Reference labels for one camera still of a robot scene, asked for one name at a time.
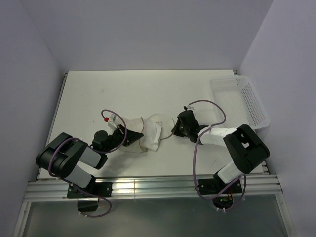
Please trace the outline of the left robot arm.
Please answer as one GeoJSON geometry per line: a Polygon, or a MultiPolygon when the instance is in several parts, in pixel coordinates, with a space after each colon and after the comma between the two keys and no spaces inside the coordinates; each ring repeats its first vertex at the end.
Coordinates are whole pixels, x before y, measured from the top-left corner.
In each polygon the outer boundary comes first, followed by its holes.
{"type": "Polygon", "coordinates": [[[94,169],[101,169],[108,160],[107,154],[119,147],[128,147],[143,138],[144,134],[131,131],[119,124],[109,135],[104,130],[94,134],[92,144],[62,132],[36,157],[36,165],[70,183],[68,198],[109,198],[111,182],[97,182],[96,178],[78,166],[82,162],[94,169]]]}

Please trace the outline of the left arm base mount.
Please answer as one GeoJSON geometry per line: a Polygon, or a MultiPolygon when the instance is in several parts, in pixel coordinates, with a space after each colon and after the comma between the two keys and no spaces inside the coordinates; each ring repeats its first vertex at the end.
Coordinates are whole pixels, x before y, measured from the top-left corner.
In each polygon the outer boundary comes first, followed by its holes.
{"type": "Polygon", "coordinates": [[[67,191],[67,199],[77,200],[77,209],[79,212],[86,213],[88,215],[95,214],[99,215],[99,211],[103,208],[107,208],[109,205],[106,204],[104,199],[108,199],[112,195],[112,182],[97,182],[95,186],[88,191],[84,188],[84,192],[80,192],[73,185],[69,185],[67,191]]]}

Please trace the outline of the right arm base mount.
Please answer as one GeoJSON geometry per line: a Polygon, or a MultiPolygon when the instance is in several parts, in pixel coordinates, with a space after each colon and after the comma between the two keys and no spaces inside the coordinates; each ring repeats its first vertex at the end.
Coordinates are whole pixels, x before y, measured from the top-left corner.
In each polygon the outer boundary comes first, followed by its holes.
{"type": "Polygon", "coordinates": [[[226,196],[219,196],[212,200],[214,206],[221,210],[232,208],[234,204],[233,194],[242,194],[243,196],[244,188],[245,186],[241,187],[239,178],[227,184],[220,178],[198,179],[197,185],[201,195],[216,195],[224,189],[222,194],[226,196]]]}

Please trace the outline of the white plastic basket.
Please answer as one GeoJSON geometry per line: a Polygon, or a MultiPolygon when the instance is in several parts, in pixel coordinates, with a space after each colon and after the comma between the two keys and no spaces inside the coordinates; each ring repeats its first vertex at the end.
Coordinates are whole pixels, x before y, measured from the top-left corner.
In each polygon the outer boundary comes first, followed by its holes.
{"type": "Polygon", "coordinates": [[[247,76],[221,76],[209,81],[210,98],[227,116],[225,128],[248,124],[252,129],[266,128],[270,118],[252,80],[247,76]]]}

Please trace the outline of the aluminium rail frame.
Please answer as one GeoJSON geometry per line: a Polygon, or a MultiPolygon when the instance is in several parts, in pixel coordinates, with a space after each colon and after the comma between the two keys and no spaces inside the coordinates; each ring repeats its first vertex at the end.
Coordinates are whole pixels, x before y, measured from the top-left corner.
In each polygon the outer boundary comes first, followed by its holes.
{"type": "MultiPolygon", "coordinates": [[[[189,176],[162,176],[149,178],[117,178],[114,180],[114,198],[116,200],[143,200],[164,198],[192,198],[194,193],[189,190],[193,181],[189,176]]],[[[262,174],[247,176],[246,195],[272,195],[277,203],[281,223],[287,237],[297,235],[287,209],[282,188],[277,175],[270,174],[264,167],[262,174]]],[[[36,202],[54,202],[66,200],[66,184],[62,181],[48,179],[30,182],[23,198],[19,218],[13,233],[15,237],[23,236],[30,210],[36,202]]]]}

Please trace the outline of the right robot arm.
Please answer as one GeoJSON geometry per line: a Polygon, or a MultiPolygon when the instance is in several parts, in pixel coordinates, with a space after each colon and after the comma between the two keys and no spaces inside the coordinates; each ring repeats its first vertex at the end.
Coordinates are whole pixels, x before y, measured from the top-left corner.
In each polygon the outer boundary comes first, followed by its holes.
{"type": "Polygon", "coordinates": [[[213,200],[226,191],[232,190],[241,177],[246,182],[246,174],[270,156],[270,150],[247,124],[237,128],[218,128],[226,121],[214,125],[200,125],[192,110],[181,112],[172,129],[172,134],[187,137],[195,144],[193,151],[193,181],[197,194],[204,200],[213,200]],[[211,179],[197,179],[196,162],[198,147],[205,144],[227,148],[232,161],[217,171],[211,179]]]}

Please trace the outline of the white bra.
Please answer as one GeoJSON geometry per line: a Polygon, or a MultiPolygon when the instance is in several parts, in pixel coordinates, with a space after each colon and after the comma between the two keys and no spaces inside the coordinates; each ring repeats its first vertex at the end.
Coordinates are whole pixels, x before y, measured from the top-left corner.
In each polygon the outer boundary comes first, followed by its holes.
{"type": "Polygon", "coordinates": [[[128,147],[121,146],[119,148],[120,151],[142,153],[147,152],[148,150],[156,151],[158,149],[162,131],[161,125],[150,122],[148,119],[144,119],[142,117],[135,119],[123,119],[127,125],[127,129],[143,133],[144,136],[128,147]]]}

